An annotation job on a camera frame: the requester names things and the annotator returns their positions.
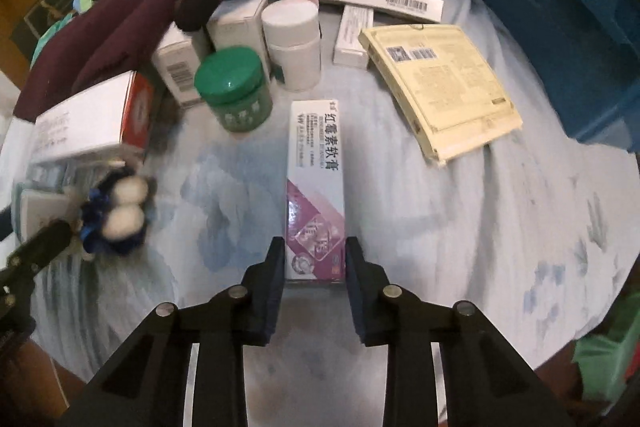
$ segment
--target dark purple cloth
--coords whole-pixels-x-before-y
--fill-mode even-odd
[[[14,115],[35,121],[73,94],[148,62],[177,0],[99,0],[47,43],[22,88]]]

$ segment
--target qr code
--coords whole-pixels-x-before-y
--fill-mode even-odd
[[[418,48],[416,50],[410,50],[409,53],[415,60],[438,58],[432,48]]]
[[[420,12],[427,11],[427,3],[424,1],[418,0],[386,0],[387,4],[391,4],[392,6],[401,6],[404,8],[411,8],[413,10],[418,10]]]
[[[394,60],[394,62],[404,62],[405,60],[411,60],[411,57],[407,54],[402,46],[387,48],[386,52],[391,55],[391,58]]]
[[[189,65],[186,62],[176,62],[171,66],[167,66],[166,70],[171,75],[175,85],[180,89],[180,92],[193,89],[193,73],[191,73]]]

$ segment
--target green jar lid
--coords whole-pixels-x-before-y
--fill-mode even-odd
[[[241,100],[262,83],[264,73],[258,54],[245,46],[220,50],[198,68],[195,87],[209,105]]]

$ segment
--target light blue fabric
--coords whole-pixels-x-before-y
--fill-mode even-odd
[[[80,0],[74,0],[74,10],[76,10],[78,13],[81,13],[81,11],[80,11]]]
[[[36,60],[38,60],[38,57],[42,53],[44,46],[47,45],[47,43],[51,40],[51,38],[56,33],[58,33],[62,28],[64,28],[67,24],[71,22],[71,19],[74,18],[74,15],[76,15],[74,12],[66,14],[66,16],[63,19],[60,19],[59,21],[53,23],[51,28],[49,28],[44,33],[44,35],[40,37],[40,39],[38,40],[38,44],[36,44],[36,49],[33,52],[33,57],[31,58],[31,68],[33,68],[33,65],[36,63]]]
[[[44,270],[32,301],[40,345],[91,378],[158,303],[194,305],[238,283],[284,233],[290,102],[326,97],[340,102],[347,231],[391,281],[441,305],[475,301],[533,367],[593,328],[640,251],[636,160],[568,139],[484,3],[444,1],[443,22],[459,24],[494,68],[522,131],[428,165],[379,74],[332,64],[340,10],[324,7],[322,81],[304,93],[274,88],[257,130],[232,136],[206,105],[156,126],[145,248]],[[271,344],[244,359],[251,425],[382,423],[386,350],[360,345],[344,288],[287,288]],[[442,405],[438,362],[436,372]]]

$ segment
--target green medicine jar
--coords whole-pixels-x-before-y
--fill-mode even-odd
[[[251,48],[234,46],[209,55],[198,68],[195,86],[228,131],[254,130],[271,114],[269,86]]]

